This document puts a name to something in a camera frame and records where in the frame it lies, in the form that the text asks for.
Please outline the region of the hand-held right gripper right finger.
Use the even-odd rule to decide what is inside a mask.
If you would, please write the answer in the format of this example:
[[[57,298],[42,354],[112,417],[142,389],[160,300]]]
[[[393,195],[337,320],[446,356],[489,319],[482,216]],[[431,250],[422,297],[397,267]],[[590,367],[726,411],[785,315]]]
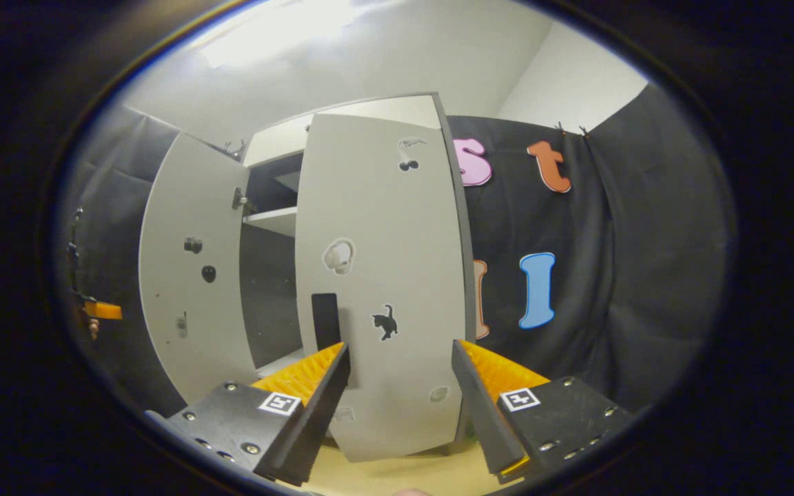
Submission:
[[[547,379],[476,343],[454,341],[451,370],[487,468],[502,484],[558,476],[633,420],[577,377]]]

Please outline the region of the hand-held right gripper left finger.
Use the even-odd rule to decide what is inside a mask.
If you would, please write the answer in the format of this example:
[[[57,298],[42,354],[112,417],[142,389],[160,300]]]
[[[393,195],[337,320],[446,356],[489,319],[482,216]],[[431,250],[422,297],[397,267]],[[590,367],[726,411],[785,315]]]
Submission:
[[[349,381],[343,342],[252,385],[226,381],[164,417],[146,411],[157,431],[193,461],[246,486],[302,486],[327,437]]]

